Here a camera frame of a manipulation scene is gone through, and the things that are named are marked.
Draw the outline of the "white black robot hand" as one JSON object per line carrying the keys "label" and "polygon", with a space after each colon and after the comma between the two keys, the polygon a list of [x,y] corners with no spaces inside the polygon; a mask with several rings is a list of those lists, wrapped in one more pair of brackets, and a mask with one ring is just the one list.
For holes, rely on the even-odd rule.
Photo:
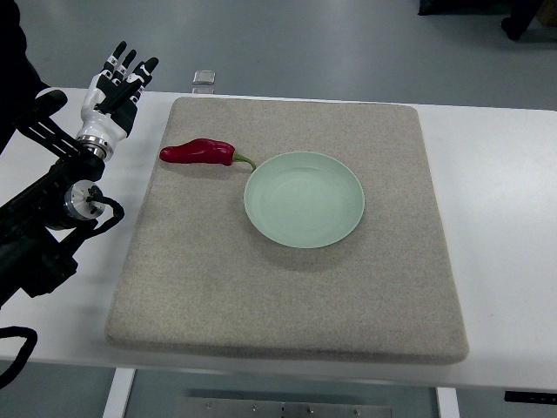
{"label": "white black robot hand", "polygon": [[81,108],[83,126],[77,141],[102,160],[111,159],[117,144],[128,138],[138,112],[138,100],[152,80],[158,59],[131,64],[137,52],[119,43],[93,77]]}

